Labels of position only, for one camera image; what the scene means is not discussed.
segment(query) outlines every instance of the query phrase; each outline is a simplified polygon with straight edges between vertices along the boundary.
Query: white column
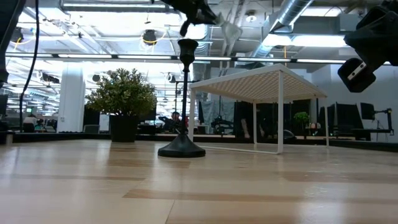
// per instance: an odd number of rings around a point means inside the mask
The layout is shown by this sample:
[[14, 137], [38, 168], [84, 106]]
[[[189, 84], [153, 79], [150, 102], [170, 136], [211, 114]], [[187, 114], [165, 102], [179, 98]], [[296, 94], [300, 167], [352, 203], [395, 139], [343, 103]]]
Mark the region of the white column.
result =
[[191, 89], [191, 102], [189, 107], [189, 127], [188, 127], [188, 137], [193, 141], [193, 129], [195, 128], [195, 101], [196, 101], [197, 91]]
[[80, 63], [64, 62], [57, 132], [83, 131], [86, 83]]
[[257, 144], [257, 104], [253, 101], [253, 138]]
[[279, 71], [278, 154], [284, 151], [284, 74]]
[[329, 120], [328, 120], [328, 107], [325, 106], [325, 132], [326, 132], [326, 147], [329, 147]]

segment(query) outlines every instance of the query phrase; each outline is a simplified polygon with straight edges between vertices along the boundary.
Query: wall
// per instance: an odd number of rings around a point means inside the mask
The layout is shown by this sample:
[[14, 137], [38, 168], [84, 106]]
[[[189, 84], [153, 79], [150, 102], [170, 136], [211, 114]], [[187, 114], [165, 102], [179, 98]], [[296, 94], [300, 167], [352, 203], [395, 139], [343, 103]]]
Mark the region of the wall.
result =
[[[376, 81], [362, 93], [350, 93], [337, 74], [340, 65], [327, 65], [312, 73], [312, 82], [328, 94], [327, 99], [319, 100], [319, 107], [330, 106], [333, 103], [357, 104], [361, 112], [360, 103], [371, 103], [375, 110], [392, 108], [392, 128], [398, 128], [398, 68], [381, 67], [374, 72]], [[381, 125], [387, 129], [387, 115], [376, 115]], [[377, 128], [377, 122], [363, 120], [364, 128]], [[376, 141], [376, 134], [372, 134], [372, 141]], [[379, 142], [398, 142], [398, 136], [379, 134]]]

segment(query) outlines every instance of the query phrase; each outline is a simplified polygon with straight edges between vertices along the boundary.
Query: silver duct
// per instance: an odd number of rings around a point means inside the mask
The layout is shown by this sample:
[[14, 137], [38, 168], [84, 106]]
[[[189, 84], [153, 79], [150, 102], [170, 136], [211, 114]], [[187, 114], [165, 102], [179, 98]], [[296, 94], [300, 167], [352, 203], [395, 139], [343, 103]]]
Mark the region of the silver duct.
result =
[[[280, 11], [270, 15], [265, 23], [263, 29], [265, 29], [267, 37], [269, 32], [275, 31], [283, 27], [289, 27], [287, 32], [291, 32], [294, 22], [301, 16], [301, 14], [311, 5], [313, 0], [284, 0]], [[274, 46], [264, 46], [262, 43], [251, 55], [252, 57], [266, 57]]]
[[313, 0], [285, 0], [283, 1], [278, 22], [283, 26], [291, 26], [301, 16]]
[[[210, 26], [206, 27], [205, 38], [203, 38], [203, 42], [199, 43], [195, 51], [195, 55], [205, 55], [209, 54], [210, 45], [208, 40], [210, 41]], [[210, 78], [210, 64], [209, 63], [194, 63], [193, 64], [193, 81], [206, 80]], [[198, 100], [205, 100], [207, 98], [207, 93], [197, 92]]]

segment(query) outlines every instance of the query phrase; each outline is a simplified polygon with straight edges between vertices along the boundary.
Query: fluorescent light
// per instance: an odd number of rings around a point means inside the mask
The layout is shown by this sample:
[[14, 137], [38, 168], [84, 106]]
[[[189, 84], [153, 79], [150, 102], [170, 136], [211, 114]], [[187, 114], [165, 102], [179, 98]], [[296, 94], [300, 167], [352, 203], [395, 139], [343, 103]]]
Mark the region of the fluorescent light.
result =
[[37, 108], [37, 109], [42, 109], [43, 106], [37, 106], [37, 105], [27, 105], [29, 108]]
[[46, 105], [51, 105], [51, 106], [58, 106], [58, 103], [51, 103], [51, 102], [48, 102], [48, 101], [46, 101], [45, 104]]
[[298, 35], [293, 38], [292, 45], [301, 47], [346, 47], [344, 36], [341, 35]]
[[16, 102], [14, 100], [7, 100], [7, 103], [8, 104], [19, 104], [19, 102]]
[[345, 60], [319, 60], [319, 59], [297, 59], [298, 63], [337, 63], [344, 64]]
[[140, 8], [162, 8], [164, 5], [153, 4], [80, 4], [80, 3], [65, 3], [63, 7], [140, 7]]
[[8, 90], [13, 93], [22, 93], [24, 89], [19, 87], [8, 87]]
[[47, 110], [57, 110], [58, 109], [57, 106], [44, 106], [44, 108]]
[[60, 54], [61, 58], [112, 58], [112, 55]]
[[119, 55], [120, 59], [155, 59], [155, 60], [170, 60], [171, 56], [158, 55]]
[[[6, 53], [6, 57], [33, 57], [33, 53]], [[37, 57], [52, 57], [51, 54], [37, 54]]]
[[230, 57], [195, 57], [196, 60], [222, 60], [228, 61], [231, 60]]
[[238, 58], [241, 62], [290, 62], [291, 59], [284, 58]]
[[7, 106], [7, 108], [11, 108], [11, 109], [19, 109], [19, 106]]
[[276, 34], [269, 34], [267, 37], [262, 41], [264, 46], [289, 46], [292, 45], [292, 40], [289, 36], [286, 35], [276, 35]]

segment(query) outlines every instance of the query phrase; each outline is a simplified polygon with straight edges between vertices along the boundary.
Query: white metal frame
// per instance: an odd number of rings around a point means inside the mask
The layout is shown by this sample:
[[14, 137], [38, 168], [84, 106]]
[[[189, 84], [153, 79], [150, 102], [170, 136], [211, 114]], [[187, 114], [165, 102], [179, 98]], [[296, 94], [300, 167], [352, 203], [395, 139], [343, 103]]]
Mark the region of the white metal frame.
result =
[[[191, 88], [191, 105], [190, 105], [190, 118], [189, 119], [189, 128], [188, 128], [188, 136], [191, 139], [191, 141], [193, 141], [193, 127], [195, 125], [195, 121], [194, 116], [195, 116], [195, 100], [196, 100], [196, 91], [197, 90], [203, 90], [206, 91], [208, 93], [213, 93], [213, 94], [217, 94], [217, 95], [224, 95], [230, 98], [235, 98], [237, 100], [244, 100], [244, 101], [248, 101], [253, 103], [253, 137], [254, 137], [254, 146], [258, 146], [258, 145], [275, 145], [275, 144], [264, 144], [264, 143], [258, 143], [257, 142], [257, 104], [258, 103], [263, 103], [263, 102], [267, 102], [267, 101], [274, 101], [276, 99], [263, 99], [263, 100], [252, 100], [249, 98], [245, 98], [243, 96], [239, 96], [239, 95], [234, 95], [232, 93], [228, 94], [219, 90], [215, 90], [215, 89], [211, 89], [211, 88], [206, 88], [207, 85], [212, 85], [215, 83], [221, 83], [221, 82], [225, 82], [225, 81], [230, 81], [230, 80], [234, 80], [234, 79], [239, 79], [239, 78], [244, 78], [244, 77], [248, 77], [251, 75], [258, 75], [261, 73], [267, 73], [267, 72], [274, 72], [274, 71], [278, 71], [278, 97], [277, 97], [277, 102], [278, 102], [278, 144], [277, 144], [277, 150], [276, 152], [270, 152], [270, 151], [256, 151], [256, 150], [245, 150], [245, 149], [235, 149], [235, 148], [225, 148], [225, 147], [211, 147], [211, 146], [202, 146], [205, 148], [210, 148], [210, 149], [224, 149], [224, 150], [230, 150], [230, 151], [239, 151], [239, 152], [256, 152], [256, 153], [264, 153], [264, 154], [282, 154], [284, 151], [284, 100], [285, 100], [285, 96], [284, 96], [284, 75], [291, 75], [294, 78], [296, 78], [298, 81], [306, 84], [306, 85], [311, 85], [312, 88], [314, 88], [318, 94], [313, 95], [312, 97], [307, 97], [308, 98], [326, 98], [326, 94], [324, 92], [322, 92], [321, 90], [319, 90], [315, 85], [309, 83], [308, 81], [306, 81], [305, 79], [303, 79], [302, 77], [298, 76], [297, 74], [295, 74], [294, 72], [292, 72], [291, 70], [289, 70], [287, 67], [278, 64], [278, 65], [271, 65], [268, 67], [264, 67], [264, 68], [258, 68], [255, 70], [250, 70], [247, 72], [242, 72], [242, 73], [237, 73], [234, 75], [228, 75], [227, 77], [219, 77], [219, 78], [214, 78], [214, 79], [210, 79], [210, 80], [205, 80], [202, 82], [197, 82], [197, 83], [193, 83], [191, 84], [190, 88]], [[329, 127], [328, 127], [328, 112], [327, 112], [327, 108], [325, 109], [325, 129], [326, 129], [326, 147], [329, 147]]]

